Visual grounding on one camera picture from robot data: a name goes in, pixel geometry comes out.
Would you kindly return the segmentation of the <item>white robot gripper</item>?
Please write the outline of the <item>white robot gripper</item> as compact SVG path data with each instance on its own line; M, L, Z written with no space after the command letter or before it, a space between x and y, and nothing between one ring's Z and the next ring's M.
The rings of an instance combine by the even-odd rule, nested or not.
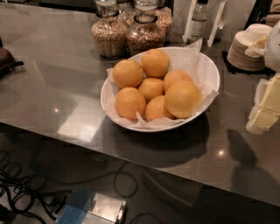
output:
M265 66L277 72L273 78L261 79L258 83L255 105L246 125L247 131L262 134L269 131L280 118L280 21L272 28L269 36L260 37L246 49L245 54L251 58L264 55Z

